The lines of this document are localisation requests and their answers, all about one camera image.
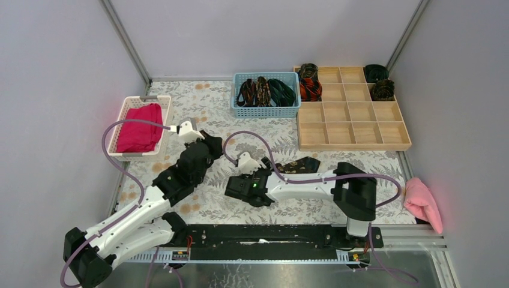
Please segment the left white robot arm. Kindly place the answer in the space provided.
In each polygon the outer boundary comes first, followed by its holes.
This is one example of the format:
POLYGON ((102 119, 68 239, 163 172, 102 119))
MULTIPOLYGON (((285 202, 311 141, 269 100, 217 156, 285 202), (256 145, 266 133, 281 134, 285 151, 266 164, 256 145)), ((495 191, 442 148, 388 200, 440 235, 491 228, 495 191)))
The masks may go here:
POLYGON ((170 209, 203 183, 207 170, 222 155, 222 138, 200 131, 185 144, 174 165, 142 188, 140 200, 86 230, 69 230, 64 236, 61 286, 68 287, 65 275, 71 271, 76 287, 97 287, 133 256, 167 243, 183 244, 185 222, 170 209))

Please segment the dark floral necktie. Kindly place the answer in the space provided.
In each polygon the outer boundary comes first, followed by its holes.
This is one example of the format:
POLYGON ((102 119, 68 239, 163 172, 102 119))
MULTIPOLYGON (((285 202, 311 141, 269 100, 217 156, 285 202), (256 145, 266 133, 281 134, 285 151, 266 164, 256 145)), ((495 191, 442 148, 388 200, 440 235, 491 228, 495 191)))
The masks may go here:
POLYGON ((281 174, 304 174, 317 173, 321 162, 312 157, 303 157, 287 164, 276 163, 272 165, 269 157, 262 159, 262 166, 259 170, 273 172, 274 168, 281 174))

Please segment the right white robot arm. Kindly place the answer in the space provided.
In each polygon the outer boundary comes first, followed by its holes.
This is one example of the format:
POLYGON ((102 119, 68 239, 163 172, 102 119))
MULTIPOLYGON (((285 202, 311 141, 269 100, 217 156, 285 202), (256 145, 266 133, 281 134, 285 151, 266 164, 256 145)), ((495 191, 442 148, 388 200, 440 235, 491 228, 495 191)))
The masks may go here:
POLYGON ((369 223, 376 218, 377 180, 347 162, 322 173, 281 174, 259 169, 231 176, 225 195, 254 207, 288 199, 319 199, 335 203, 347 217, 344 238, 352 247, 368 239, 369 223))

